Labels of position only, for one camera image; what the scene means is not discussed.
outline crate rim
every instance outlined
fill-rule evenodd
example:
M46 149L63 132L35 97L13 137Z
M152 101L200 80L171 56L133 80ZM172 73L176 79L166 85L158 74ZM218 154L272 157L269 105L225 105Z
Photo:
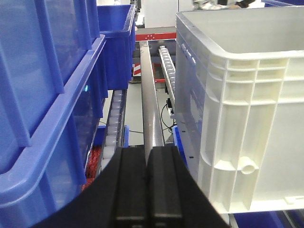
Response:
M304 11L304 6L287 6L287 7L265 7L265 8L252 8L246 10L258 11L258 10L289 10L289 9L301 9ZM222 9L228 10L233 13L234 10L238 9ZM188 12L202 12L201 10L195 11L184 11L177 12L177 19L192 33L192 35L200 40L200 42L204 42L208 46L206 48L215 56L231 59L231 60L259 60L259 59L281 59L281 58L299 58L304 57L304 50L290 50L290 51L273 51L273 52L256 52L256 53L231 53L225 51L221 46L219 46L216 42L214 42L211 38L206 36L202 31L200 31L194 24L188 20L184 13ZM204 13L220 13L219 10L206 10Z
M105 42L104 35L96 38L92 49L87 51L66 83L65 93L58 95L34 132L31 138L33 145L26 147L12 168L0 175L0 208L18 203L38 186Z
M129 6L129 5L111 5L111 6L97 6L97 8L115 8L121 6ZM128 15L126 21L124 23L123 29L121 30L101 30L99 31L100 34L105 35L105 38L120 38L120 37L127 37L130 35L132 30L132 25L134 22L134 15L135 15L135 5L130 4L130 8L128 11Z

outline white floor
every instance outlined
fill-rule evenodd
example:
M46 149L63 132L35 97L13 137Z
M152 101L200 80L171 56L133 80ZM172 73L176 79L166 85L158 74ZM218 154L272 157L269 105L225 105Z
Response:
M166 100L169 97L164 88L156 89L158 104L160 111L163 106L166 104ZM106 122L108 116L108 110L111 102L112 91L109 91L109 98L105 101L104 106L104 117L101 119L101 122ZM168 125L171 126L173 120L170 119L169 113L165 108L163 110L163 120ZM129 145L141 145L143 144L143 109L142 109L142 88L141 84L129 84L129 89L127 93L127 104L125 111L125 125L130 127L131 131L141 132L130 132L129 133ZM168 129L163 131L164 139L166 140L171 133Z

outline red and white warning stripe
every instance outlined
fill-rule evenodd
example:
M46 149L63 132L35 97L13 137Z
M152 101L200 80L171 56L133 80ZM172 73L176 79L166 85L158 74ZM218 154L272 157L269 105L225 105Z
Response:
M141 76L141 75L142 75L141 64L140 63L133 64L133 77Z

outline white plastic crate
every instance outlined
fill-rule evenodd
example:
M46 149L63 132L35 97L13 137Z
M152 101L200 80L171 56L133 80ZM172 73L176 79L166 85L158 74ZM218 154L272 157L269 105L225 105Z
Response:
M177 14L175 113L219 213L304 208L304 7Z

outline cable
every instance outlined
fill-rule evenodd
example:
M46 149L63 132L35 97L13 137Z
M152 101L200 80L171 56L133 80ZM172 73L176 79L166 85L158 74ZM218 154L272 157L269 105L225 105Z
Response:
M131 131L129 130L130 132L134 132L134 133L140 133L140 134L143 134L143 132L138 132L138 131Z
M167 128L165 128L165 129L163 129L163 131L165 131L165 130L168 129L168 131L169 131L170 133L173 133L172 127L174 127L174 126L176 125L176 123L175 123L175 121L173 120L173 124L172 124L171 126L168 126L168 125L164 122L163 117L162 117L162 113L163 113L163 110L165 109L165 107L167 107L167 109L168 109L168 104L167 104L167 103L164 105L164 107L163 107L162 110L161 110L161 121L162 121L162 123L167 127Z

